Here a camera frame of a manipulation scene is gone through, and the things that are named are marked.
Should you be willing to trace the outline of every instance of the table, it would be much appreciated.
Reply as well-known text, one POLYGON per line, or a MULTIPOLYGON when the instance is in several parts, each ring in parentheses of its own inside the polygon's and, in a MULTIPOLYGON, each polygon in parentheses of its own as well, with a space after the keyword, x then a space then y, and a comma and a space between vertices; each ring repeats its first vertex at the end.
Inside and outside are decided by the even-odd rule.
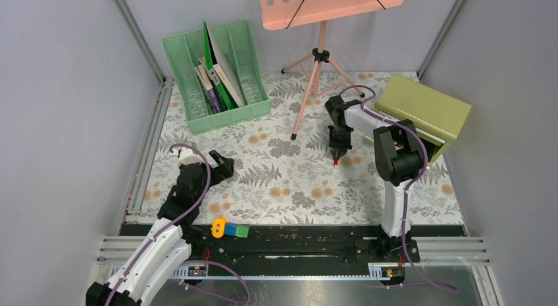
MULTIPOLYGON (((395 73, 417 80, 415 72, 349 75, 379 96, 395 73)), ((300 72, 261 76, 271 102, 269 116, 196 136, 188 129, 184 104, 174 87, 142 208, 128 212, 127 223, 151 224, 157 219, 179 173, 177 159, 167 153, 173 143, 194 144, 210 160, 212 149, 235 160, 234 176, 209 190, 196 224, 210 224, 221 216, 246 224, 380 223, 384 182, 376 173, 373 144, 355 131, 353 149, 338 168, 328 151, 331 122, 324 104, 342 87, 309 99, 299 135, 291 141, 308 78, 300 72)), ((320 90, 341 80, 337 72, 323 72, 320 90)), ((358 99, 354 91, 345 94, 346 101, 358 99)), ((464 224, 443 157, 416 183, 410 206, 411 224, 464 224)))

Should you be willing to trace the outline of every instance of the robotic arm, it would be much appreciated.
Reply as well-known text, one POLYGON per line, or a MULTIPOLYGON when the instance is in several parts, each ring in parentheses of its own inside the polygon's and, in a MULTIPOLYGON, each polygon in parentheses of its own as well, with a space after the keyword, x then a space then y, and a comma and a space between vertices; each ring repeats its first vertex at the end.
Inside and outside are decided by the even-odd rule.
MULTIPOLYGON (((207 182, 207 167, 200 156, 188 148, 176 148, 174 154, 180 163, 180 175, 166 201, 157 214, 158 219, 148 235, 126 264, 106 284, 93 283, 86 294, 86 306, 149 306, 151 301, 174 272, 190 255, 200 255, 203 250, 201 231, 192 223, 199 214, 199 206, 182 220, 162 231, 180 217, 203 193, 207 182)), ((232 177, 234 160, 225 158, 215 150, 209 155, 218 163, 210 168, 210 186, 232 177)))
MULTIPOLYGON (((380 245, 377 250, 383 256, 399 256, 402 248, 402 235, 405 242, 411 242, 409 222, 405 223, 405 230, 401 230, 403 217, 403 194, 405 186, 420 173, 424 162, 424 154, 419 143, 410 134, 397 126, 390 125, 383 120, 371 117, 361 107, 359 100, 345 102, 340 95, 331 97, 325 104, 334 123, 330 129, 330 151, 337 165, 351 145, 351 133, 355 129, 366 136, 374 138, 374 154, 376 169, 382 179, 386 181, 386 202, 382 217, 383 233, 378 238, 380 245)), ((415 126, 410 120, 399 121, 416 133, 415 126)))

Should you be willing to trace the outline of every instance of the olive green box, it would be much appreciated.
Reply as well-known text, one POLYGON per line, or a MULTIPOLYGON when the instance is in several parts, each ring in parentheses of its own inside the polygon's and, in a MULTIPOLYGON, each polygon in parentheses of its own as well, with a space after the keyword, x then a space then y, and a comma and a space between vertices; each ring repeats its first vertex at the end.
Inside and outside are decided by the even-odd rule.
POLYGON ((374 111, 397 120, 409 119, 433 163, 459 135, 471 105, 414 80, 394 74, 374 111))
POLYGON ((246 106, 213 114, 206 104, 193 69, 199 65, 198 58, 205 56, 203 30, 163 38, 163 50, 184 100, 186 120, 193 134, 245 122, 271 112, 248 21, 212 26, 211 31, 238 77, 246 106))

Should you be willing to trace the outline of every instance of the tripod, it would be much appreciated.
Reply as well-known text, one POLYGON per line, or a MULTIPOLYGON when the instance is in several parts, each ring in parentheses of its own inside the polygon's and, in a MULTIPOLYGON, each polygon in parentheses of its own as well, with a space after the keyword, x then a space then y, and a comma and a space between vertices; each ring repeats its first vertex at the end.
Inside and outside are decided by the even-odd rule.
MULTIPOLYGON (((314 57, 314 68, 312 69, 312 74, 310 74, 310 76, 308 77, 308 87, 306 88, 306 92, 304 93, 304 99, 302 100, 302 106, 300 108, 300 112, 298 113, 298 118, 297 118, 297 122, 295 124, 295 129, 293 130, 293 134, 291 135, 291 140, 295 140, 297 133, 298 133, 298 129, 300 127, 300 121, 302 120, 302 115, 304 114, 304 108, 306 107, 306 101, 308 100, 308 96, 310 96, 310 90, 312 90, 312 94, 313 96, 318 96, 318 95, 322 95, 330 90, 335 89, 336 87, 349 82, 350 85, 354 86, 355 82, 351 79, 351 77, 349 77, 349 75, 347 75, 346 72, 343 71, 343 69, 341 69, 341 67, 339 67, 339 65, 333 60, 333 58, 330 57, 330 52, 324 50, 324 40, 326 37, 326 25, 327 25, 328 21, 321 21, 320 22, 320 37, 318 39, 318 48, 314 48, 312 50, 312 53, 310 53, 309 55, 303 57, 302 59, 298 60, 296 63, 290 65, 289 67, 281 70, 281 73, 284 74, 285 72, 295 68, 296 66, 300 66, 302 68, 302 70, 304 70, 304 73, 306 74, 306 77, 308 77, 308 72, 306 71, 306 69, 304 68, 304 66, 302 65, 302 63, 304 63, 305 61, 309 60, 310 58, 312 58, 312 56, 314 57), (322 69, 322 63, 330 63, 332 64, 332 66, 343 76, 343 78, 345 78, 343 81, 341 81, 340 83, 336 84, 335 86, 332 86, 330 88, 325 89, 324 91, 318 93, 318 85, 320 84, 320 71, 322 69)), ((359 93, 359 95, 361 97, 365 97, 365 94, 359 89, 359 88, 355 88, 355 90, 359 93)))

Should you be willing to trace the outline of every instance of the green book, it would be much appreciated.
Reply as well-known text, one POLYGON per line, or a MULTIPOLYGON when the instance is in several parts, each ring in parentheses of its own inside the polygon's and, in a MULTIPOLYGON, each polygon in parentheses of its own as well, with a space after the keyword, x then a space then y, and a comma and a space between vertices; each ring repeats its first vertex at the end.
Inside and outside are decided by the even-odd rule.
POLYGON ((205 23, 205 21, 203 21, 203 31, 204 31, 204 37, 205 37, 205 67, 207 68, 207 73, 209 74, 209 78, 211 79, 211 81, 215 85, 217 95, 224 102, 227 109, 229 109, 229 110, 235 109, 236 106, 234 104, 234 101, 232 100, 232 98, 228 94, 227 89, 226 89, 223 81, 221 81, 221 79, 219 78, 219 75, 215 71, 215 68, 213 68, 214 65, 217 65, 218 63, 217 63, 217 59, 215 57, 215 53, 213 52, 213 48, 212 48, 212 45, 211 45, 212 42, 211 42, 211 39, 209 37, 209 31, 208 31, 208 28, 207 28, 207 23, 205 23))

